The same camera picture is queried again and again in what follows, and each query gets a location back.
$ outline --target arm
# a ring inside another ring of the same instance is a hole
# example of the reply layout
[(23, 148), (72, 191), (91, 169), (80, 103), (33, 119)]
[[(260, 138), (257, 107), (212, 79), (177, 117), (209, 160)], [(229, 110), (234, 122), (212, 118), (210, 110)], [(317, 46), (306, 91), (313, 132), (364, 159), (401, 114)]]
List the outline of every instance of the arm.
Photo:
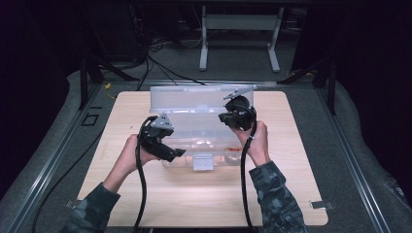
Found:
[[(232, 128), (242, 145), (249, 138), (249, 131)], [(291, 192), (286, 188), (286, 179), (278, 167), (271, 161), (268, 152), (267, 126), (257, 122), (257, 132), (248, 149), (255, 169), (250, 171), (257, 190), (260, 204), (263, 232), (309, 232)]]
[[(131, 135), (104, 182), (73, 210), (61, 232), (104, 232), (110, 212), (120, 198), (117, 194), (119, 188), (127, 176), (136, 170), (136, 146), (137, 135)], [(142, 165), (158, 159), (143, 149), (140, 150), (140, 157)]]

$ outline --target wooden table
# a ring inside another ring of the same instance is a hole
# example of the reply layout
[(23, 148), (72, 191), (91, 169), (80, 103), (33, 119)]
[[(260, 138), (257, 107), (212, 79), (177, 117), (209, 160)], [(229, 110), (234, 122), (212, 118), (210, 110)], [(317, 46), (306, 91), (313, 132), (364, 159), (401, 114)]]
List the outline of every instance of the wooden table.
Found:
[[(321, 201), (305, 149), (293, 119), (285, 93), (255, 91), (257, 118), (268, 127), (269, 153), (287, 178), (287, 187), (300, 206), (305, 223), (324, 225), (325, 210), (313, 209), (310, 201)], [(124, 142), (138, 133), (148, 117), (149, 92), (123, 92), (118, 96), (99, 142), (79, 199), (84, 199), (111, 170)], [(254, 168), (246, 160), (246, 170)], [(214, 171), (194, 172), (192, 168), (166, 168), (160, 161), (144, 167), (148, 199), (141, 227), (236, 227), (247, 226), (243, 211), (240, 168), (216, 167)], [(247, 174), (248, 202), (254, 226), (261, 225), (260, 207), (255, 188)], [(131, 174), (119, 194), (121, 199), (112, 211), (109, 226), (132, 226), (141, 203), (138, 173)]]

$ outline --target plastic container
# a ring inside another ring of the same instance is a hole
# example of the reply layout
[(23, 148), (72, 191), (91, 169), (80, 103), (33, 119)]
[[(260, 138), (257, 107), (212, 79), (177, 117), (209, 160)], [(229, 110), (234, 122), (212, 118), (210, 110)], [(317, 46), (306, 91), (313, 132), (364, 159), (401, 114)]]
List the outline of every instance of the plastic container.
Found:
[[(163, 139), (172, 149), (187, 150), (166, 167), (192, 166), (195, 171), (216, 166), (238, 166), (242, 146), (233, 132), (219, 120), (226, 113), (226, 95), (252, 85), (154, 86), (151, 88), (151, 113), (166, 113), (174, 133)], [(253, 106), (253, 92), (242, 94)]]

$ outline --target camouflage sleeve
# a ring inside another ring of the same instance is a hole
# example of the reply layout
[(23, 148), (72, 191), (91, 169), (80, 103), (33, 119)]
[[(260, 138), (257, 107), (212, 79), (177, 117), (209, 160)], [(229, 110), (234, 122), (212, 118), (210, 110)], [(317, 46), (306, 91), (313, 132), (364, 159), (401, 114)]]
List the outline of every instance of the camouflage sleeve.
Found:
[(257, 190), (263, 233), (309, 232), (303, 221), (302, 211), (285, 186), (286, 178), (273, 161), (258, 166), (249, 173)]
[(104, 232), (119, 198), (101, 183), (73, 210), (60, 232)]

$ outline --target hand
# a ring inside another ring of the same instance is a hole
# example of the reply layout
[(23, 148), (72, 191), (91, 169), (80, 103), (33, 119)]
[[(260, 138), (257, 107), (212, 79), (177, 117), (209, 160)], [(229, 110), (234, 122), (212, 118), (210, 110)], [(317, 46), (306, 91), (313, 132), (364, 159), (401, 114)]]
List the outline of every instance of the hand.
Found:
[[(112, 168), (112, 171), (110, 171), (106, 180), (103, 182), (103, 186), (105, 186), (108, 190), (118, 192), (126, 177), (130, 173), (137, 170), (135, 155), (137, 142), (138, 140), (136, 134), (130, 135), (127, 139), (118, 160)], [(140, 148), (140, 160), (142, 161), (142, 166), (155, 159), (158, 159), (158, 157), (148, 153), (142, 147)]]
[[(252, 128), (248, 131), (242, 131), (238, 128), (230, 129), (234, 134), (236, 134), (242, 146), (245, 146), (246, 141), (251, 135)], [(271, 160), (269, 157), (269, 148), (267, 142), (267, 126), (263, 121), (257, 121), (257, 131), (255, 133), (255, 138), (251, 141), (251, 145), (248, 149), (248, 155), (252, 158), (256, 166), (260, 166)]]

